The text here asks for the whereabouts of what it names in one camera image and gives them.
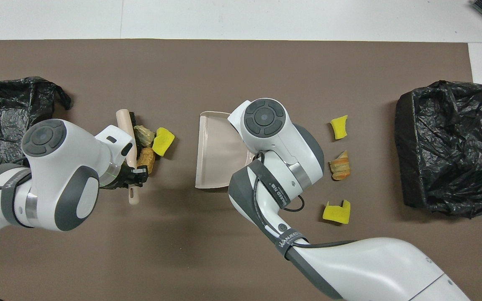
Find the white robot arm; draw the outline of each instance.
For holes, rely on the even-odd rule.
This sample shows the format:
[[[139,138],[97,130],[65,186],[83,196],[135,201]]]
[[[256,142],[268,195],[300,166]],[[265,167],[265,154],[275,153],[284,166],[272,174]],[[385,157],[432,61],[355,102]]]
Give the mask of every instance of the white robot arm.
[[[321,147],[306,129],[292,124],[274,99],[245,101],[228,120],[258,154],[231,178],[233,206],[327,296],[348,301],[469,300],[423,252],[402,240],[310,244],[278,213],[323,176]]]
[[[7,225],[69,231],[96,204],[99,187],[146,181],[145,166],[123,163],[134,139],[113,125],[95,137],[65,120],[45,120],[23,136],[30,168],[0,165],[0,229]]]

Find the sponge piece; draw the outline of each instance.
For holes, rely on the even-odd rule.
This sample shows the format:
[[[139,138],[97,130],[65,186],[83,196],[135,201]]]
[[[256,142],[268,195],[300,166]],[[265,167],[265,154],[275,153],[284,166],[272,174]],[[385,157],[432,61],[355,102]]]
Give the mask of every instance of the sponge piece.
[[[165,156],[166,150],[174,141],[174,135],[166,128],[158,128],[154,138],[154,144],[151,147],[159,156]]]
[[[327,206],[323,211],[323,219],[328,221],[335,221],[342,224],[349,223],[351,215],[351,203],[348,200],[343,200],[342,206],[331,206],[327,202]]]
[[[347,132],[345,131],[345,122],[349,115],[345,115],[339,118],[334,118],[331,120],[332,129],[334,130],[334,137],[336,140],[342,139],[343,137],[347,136]]]

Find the brown mat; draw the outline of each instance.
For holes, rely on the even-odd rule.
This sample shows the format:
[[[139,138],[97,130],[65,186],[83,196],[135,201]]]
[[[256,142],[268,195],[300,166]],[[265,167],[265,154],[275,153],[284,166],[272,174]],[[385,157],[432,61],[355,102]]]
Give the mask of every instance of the brown mat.
[[[273,97],[311,131],[327,161],[347,149],[352,167],[341,182],[327,168],[303,194],[306,208],[282,213],[290,225],[311,242],[406,240],[482,300],[482,217],[405,207],[393,140],[401,94],[440,79],[472,80],[466,44],[0,41],[0,80],[26,76],[61,85],[75,105],[56,117],[94,134],[128,108],[177,139],[137,206],[128,204],[126,190],[101,191],[92,216],[74,231],[2,230],[2,299],[326,299],[235,211],[224,190],[194,188],[199,113]],[[344,114],[349,136],[334,141],[327,122]],[[324,204],[342,199],[352,204],[350,224],[324,222]]]

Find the bread piece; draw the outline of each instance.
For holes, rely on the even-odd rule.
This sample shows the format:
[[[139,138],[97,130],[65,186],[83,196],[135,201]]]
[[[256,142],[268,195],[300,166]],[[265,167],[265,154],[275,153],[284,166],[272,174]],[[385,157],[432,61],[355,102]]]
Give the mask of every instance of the bread piece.
[[[154,168],[155,152],[151,147],[145,147],[141,150],[139,160],[137,160],[137,166],[146,165],[148,168],[148,174],[151,174],[151,170]]]
[[[332,179],[341,181],[351,175],[351,168],[349,165],[349,153],[347,151],[342,152],[340,156],[331,162]]]

